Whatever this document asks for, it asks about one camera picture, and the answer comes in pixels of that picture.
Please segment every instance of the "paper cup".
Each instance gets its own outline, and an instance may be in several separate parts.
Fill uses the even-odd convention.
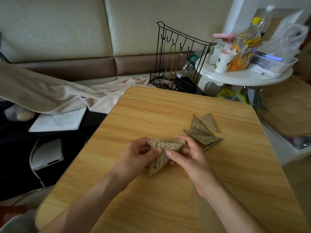
[[[226,72],[235,56],[236,52],[233,50],[221,50],[216,60],[215,71],[218,73]]]

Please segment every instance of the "white notebook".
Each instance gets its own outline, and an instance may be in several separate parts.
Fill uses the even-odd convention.
[[[64,114],[40,114],[29,132],[50,132],[77,130],[80,126],[86,108]]]

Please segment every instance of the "plastic bottle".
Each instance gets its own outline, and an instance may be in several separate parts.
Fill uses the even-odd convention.
[[[237,55],[230,64],[229,70],[238,71],[247,67],[261,40],[259,30],[261,21],[262,18],[254,17],[251,25],[234,39],[231,50],[236,51]]]
[[[261,21],[261,23],[259,25],[259,30],[260,30],[261,37],[263,37],[263,35],[266,33],[266,31],[267,31],[267,29],[269,27],[273,9],[274,9],[273,5],[267,6],[265,15],[263,16],[263,19],[262,19],[262,21]]]
[[[181,72],[179,74],[177,74],[177,77],[179,77],[179,78],[185,77],[187,75],[187,71],[193,69],[197,59],[199,59],[203,55],[202,52],[203,52],[203,49],[200,49],[196,54],[193,53],[189,57],[189,61],[185,64],[185,66],[183,67]]]
[[[222,42],[222,39],[217,40],[217,44],[214,46],[211,46],[210,53],[208,54],[207,63],[209,65],[215,65],[217,57],[219,55],[219,51],[222,50],[225,46],[225,43]]]

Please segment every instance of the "left hand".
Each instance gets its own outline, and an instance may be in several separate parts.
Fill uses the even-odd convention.
[[[161,148],[150,150],[150,145],[151,140],[148,137],[130,141],[110,170],[109,173],[117,177],[121,191],[126,189],[149,162],[162,154]]]

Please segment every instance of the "wood grain surface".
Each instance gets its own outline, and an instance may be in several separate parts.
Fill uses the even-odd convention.
[[[108,114],[41,204],[37,226],[49,223],[104,176],[129,141],[184,135],[193,113],[210,112],[223,141],[206,154],[220,179],[270,232],[310,232],[250,106],[142,86],[130,87]],[[92,232],[199,232],[191,190],[178,165],[152,177],[146,168],[111,202]]]

